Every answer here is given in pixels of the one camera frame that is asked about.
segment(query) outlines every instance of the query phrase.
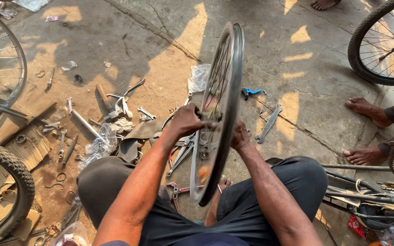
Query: hammer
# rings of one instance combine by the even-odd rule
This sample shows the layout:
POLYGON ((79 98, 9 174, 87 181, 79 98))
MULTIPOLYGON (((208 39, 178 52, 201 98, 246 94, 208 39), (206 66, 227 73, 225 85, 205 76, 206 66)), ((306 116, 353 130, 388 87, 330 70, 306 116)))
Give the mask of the hammer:
POLYGON ((96 84, 95 87, 97 88, 98 94, 100 95, 101 100, 104 103, 104 106, 106 107, 107 111, 109 112, 108 115, 104 117, 104 120, 107 123, 113 122, 117 120, 120 117, 124 116, 124 112, 122 109, 116 111, 112 104, 110 103, 109 99, 106 96, 106 93, 103 90, 103 87, 100 84, 96 84))

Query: combination wrench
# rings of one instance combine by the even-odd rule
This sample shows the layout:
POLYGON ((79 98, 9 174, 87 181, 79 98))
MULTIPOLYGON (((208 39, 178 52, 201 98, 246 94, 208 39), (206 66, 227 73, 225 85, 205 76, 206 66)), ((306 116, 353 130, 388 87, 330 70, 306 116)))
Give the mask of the combination wrench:
POLYGON ((139 107, 139 108, 138 108, 138 111, 144 113, 145 115, 147 115, 148 117, 150 117, 150 119, 156 120, 156 115, 150 114, 149 112, 147 112, 147 111, 146 111, 145 109, 143 109, 142 107, 139 107))
POLYGON ((61 131, 62 133, 62 141, 60 142, 60 150, 59 150, 59 158, 63 158, 63 144, 65 143, 65 134, 66 134, 66 129, 61 131))
POLYGON ((265 135, 270 130, 271 126, 273 126, 273 123, 275 122, 277 115, 282 111, 282 109, 283 108, 281 104, 279 103, 276 104, 276 109, 273 112, 273 114, 271 114, 270 118, 267 120, 264 129, 262 129, 262 132, 255 137, 255 139, 258 139, 258 143, 261 144, 264 142, 265 135))

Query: knee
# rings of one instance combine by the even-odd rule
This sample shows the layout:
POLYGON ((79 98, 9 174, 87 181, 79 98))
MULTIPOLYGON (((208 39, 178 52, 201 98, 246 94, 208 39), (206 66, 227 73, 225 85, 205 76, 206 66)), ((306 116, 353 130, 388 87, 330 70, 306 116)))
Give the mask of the knee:
POLYGON ((308 179, 309 183, 316 187, 323 187, 326 190, 328 186, 328 175, 318 161, 301 155, 290 157, 287 160, 294 162, 296 169, 301 169, 302 178, 308 179))

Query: red packet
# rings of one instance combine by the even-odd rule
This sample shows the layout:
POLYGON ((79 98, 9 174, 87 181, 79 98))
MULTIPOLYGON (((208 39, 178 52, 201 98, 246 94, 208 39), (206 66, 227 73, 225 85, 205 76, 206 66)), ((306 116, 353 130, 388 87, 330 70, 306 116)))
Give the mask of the red packet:
POLYGON ((363 226, 358 222, 355 216, 351 216, 351 220, 349 221, 349 227, 352 228, 361 238, 365 239, 365 234, 363 230, 363 226))

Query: dark shirt sleeve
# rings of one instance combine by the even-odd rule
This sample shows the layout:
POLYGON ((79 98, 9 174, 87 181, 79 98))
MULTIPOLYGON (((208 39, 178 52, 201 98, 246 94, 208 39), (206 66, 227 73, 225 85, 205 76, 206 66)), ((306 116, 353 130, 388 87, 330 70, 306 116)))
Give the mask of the dark shirt sleeve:
POLYGON ((115 241, 103 243, 100 246, 130 246, 130 244, 128 244, 124 241, 121 241, 121 240, 115 240, 115 241))

